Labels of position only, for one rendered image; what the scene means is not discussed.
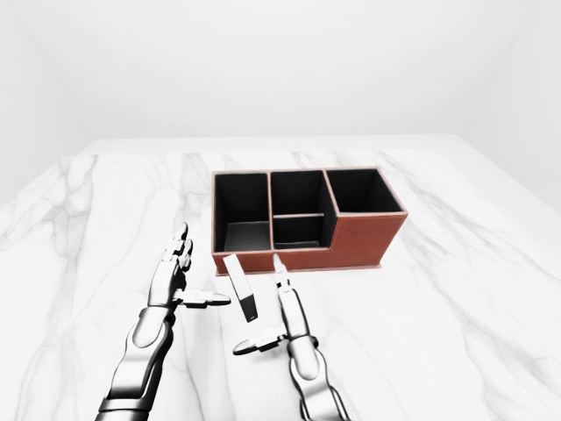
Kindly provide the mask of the red-brown desk caddy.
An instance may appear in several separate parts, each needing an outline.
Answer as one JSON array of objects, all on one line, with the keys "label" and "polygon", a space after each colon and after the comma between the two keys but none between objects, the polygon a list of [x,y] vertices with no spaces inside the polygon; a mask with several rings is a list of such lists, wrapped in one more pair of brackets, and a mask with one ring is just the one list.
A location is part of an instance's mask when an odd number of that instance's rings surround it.
[{"label": "red-brown desk caddy", "polygon": [[247,274],[374,268],[408,212],[377,167],[222,171],[212,178],[218,275],[236,254]]}]

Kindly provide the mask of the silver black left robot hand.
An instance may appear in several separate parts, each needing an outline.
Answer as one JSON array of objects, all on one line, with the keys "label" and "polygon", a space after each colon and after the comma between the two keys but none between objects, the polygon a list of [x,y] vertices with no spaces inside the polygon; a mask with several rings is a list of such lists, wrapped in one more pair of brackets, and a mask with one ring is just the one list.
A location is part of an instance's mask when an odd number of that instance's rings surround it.
[{"label": "silver black left robot hand", "polygon": [[181,223],[167,243],[158,263],[149,290],[148,305],[174,310],[179,304],[188,308],[206,308],[231,303],[231,299],[214,291],[186,289],[185,273],[192,263],[193,240],[188,238],[188,224]]}]

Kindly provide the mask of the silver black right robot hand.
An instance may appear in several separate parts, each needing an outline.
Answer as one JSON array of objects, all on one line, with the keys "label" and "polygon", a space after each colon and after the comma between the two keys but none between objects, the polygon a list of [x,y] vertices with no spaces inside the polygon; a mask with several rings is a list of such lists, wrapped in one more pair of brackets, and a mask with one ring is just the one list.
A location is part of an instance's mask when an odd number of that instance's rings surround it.
[{"label": "silver black right robot hand", "polygon": [[277,253],[273,255],[273,267],[283,325],[266,328],[262,333],[244,340],[234,347],[233,354],[265,352],[286,340],[292,358],[301,361],[314,360],[315,340],[310,334],[298,293],[291,286],[289,273]]}]

